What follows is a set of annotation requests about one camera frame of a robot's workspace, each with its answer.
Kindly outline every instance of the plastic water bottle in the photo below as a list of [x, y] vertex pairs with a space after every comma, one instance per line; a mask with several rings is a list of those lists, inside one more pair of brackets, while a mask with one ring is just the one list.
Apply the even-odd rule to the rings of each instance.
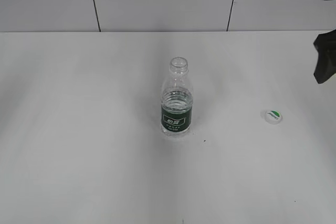
[[161, 129], [168, 136], [181, 137], [190, 130], [193, 86], [188, 71], [186, 59], [172, 59], [170, 73], [162, 85]]

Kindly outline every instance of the table surface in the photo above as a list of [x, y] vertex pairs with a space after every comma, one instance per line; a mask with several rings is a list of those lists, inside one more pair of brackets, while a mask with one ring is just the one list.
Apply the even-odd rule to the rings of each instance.
[[[0, 223], [336, 223], [319, 33], [0, 34]], [[176, 56], [194, 107], [172, 141], [160, 89]]]

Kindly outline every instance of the bottle cap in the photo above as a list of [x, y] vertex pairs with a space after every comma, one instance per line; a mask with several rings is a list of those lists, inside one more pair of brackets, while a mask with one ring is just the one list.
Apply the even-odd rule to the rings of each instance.
[[264, 114], [264, 119], [270, 124], [278, 124], [282, 121], [282, 115], [279, 111], [266, 110]]

